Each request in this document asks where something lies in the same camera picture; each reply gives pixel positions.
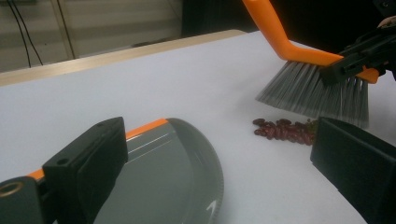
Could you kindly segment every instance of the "wooden table edge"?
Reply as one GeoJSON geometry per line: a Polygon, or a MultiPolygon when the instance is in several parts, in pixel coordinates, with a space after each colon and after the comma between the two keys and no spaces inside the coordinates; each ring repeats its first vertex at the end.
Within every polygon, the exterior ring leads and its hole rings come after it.
{"type": "Polygon", "coordinates": [[[82,71],[110,63],[122,62],[125,60],[138,58],[154,53],[164,52],[171,49],[181,49],[188,46],[208,43],[211,41],[221,40],[233,36],[243,35],[245,32],[239,30],[227,30],[208,35],[198,35],[188,38],[182,38],[158,44],[152,44],[144,47],[124,49],[87,58],[75,59],[61,63],[46,64],[32,68],[20,69],[0,73],[0,87],[30,81],[45,77],[54,77],[72,72],[82,71]]]}

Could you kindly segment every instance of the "white table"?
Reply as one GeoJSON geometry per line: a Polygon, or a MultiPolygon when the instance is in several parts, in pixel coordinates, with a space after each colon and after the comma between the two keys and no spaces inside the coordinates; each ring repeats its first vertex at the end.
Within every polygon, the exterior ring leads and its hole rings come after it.
{"type": "MultiPolygon", "coordinates": [[[[219,155],[225,179],[219,223],[365,223],[312,165],[310,147],[253,134],[257,118],[306,121],[254,100],[283,64],[252,33],[3,86],[0,181],[36,170],[101,120],[123,116],[128,131],[179,118],[219,155]]],[[[394,145],[392,79],[370,86],[369,131],[394,145]]]]}

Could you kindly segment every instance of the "black cable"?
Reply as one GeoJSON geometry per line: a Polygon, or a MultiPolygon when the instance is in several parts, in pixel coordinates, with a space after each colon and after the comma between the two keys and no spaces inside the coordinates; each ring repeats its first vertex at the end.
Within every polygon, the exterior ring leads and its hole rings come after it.
{"type": "Polygon", "coordinates": [[[9,0],[7,0],[7,3],[9,5],[9,8],[12,11],[12,14],[14,14],[14,18],[17,21],[18,27],[20,27],[21,36],[22,36],[23,44],[25,46],[26,55],[27,55],[27,62],[29,63],[29,67],[32,67],[32,65],[30,63],[29,50],[27,49],[27,45],[26,45],[26,41],[25,41],[24,36],[23,36],[23,31],[22,31],[22,28],[21,28],[21,25],[20,25],[20,21],[18,20],[17,15],[15,14],[14,9],[12,8],[12,5],[9,3],[9,0]]]}
{"type": "Polygon", "coordinates": [[[30,38],[29,31],[27,30],[26,24],[24,23],[23,17],[22,17],[22,15],[21,15],[20,11],[18,10],[17,5],[15,4],[14,0],[11,0],[11,3],[12,3],[12,5],[15,7],[15,9],[17,9],[18,15],[19,15],[20,18],[21,18],[21,21],[22,21],[22,24],[23,24],[23,26],[24,26],[24,28],[25,28],[25,31],[26,31],[27,37],[28,37],[28,39],[29,39],[29,42],[30,42],[30,44],[32,45],[33,50],[35,51],[35,55],[37,55],[37,58],[38,58],[38,60],[40,61],[40,64],[43,65],[43,62],[41,61],[40,55],[38,55],[38,52],[37,52],[37,50],[35,49],[35,45],[34,45],[33,42],[32,42],[32,38],[30,38]]]}

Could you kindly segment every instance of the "wall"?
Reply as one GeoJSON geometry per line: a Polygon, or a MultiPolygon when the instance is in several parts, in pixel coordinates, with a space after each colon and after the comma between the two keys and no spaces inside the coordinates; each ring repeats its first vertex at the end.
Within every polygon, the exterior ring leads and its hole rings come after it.
{"type": "MultiPolygon", "coordinates": [[[[182,0],[14,1],[43,64],[128,49],[181,33],[182,0]]],[[[24,36],[31,64],[39,66],[24,36]]],[[[0,72],[26,67],[18,24],[7,2],[0,1],[0,72]]]]}

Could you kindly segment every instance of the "red bean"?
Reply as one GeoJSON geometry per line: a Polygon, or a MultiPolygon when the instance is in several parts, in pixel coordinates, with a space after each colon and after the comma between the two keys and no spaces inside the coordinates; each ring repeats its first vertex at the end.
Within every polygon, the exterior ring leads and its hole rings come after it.
{"type": "Polygon", "coordinates": [[[294,122],[288,119],[279,119],[275,123],[272,121],[265,121],[265,119],[255,119],[253,124],[260,126],[254,133],[266,137],[269,140],[289,140],[292,143],[306,144],[311,146],[315,139],[315,122],[310,119],[306,124],[301,122],[294,122]]]}

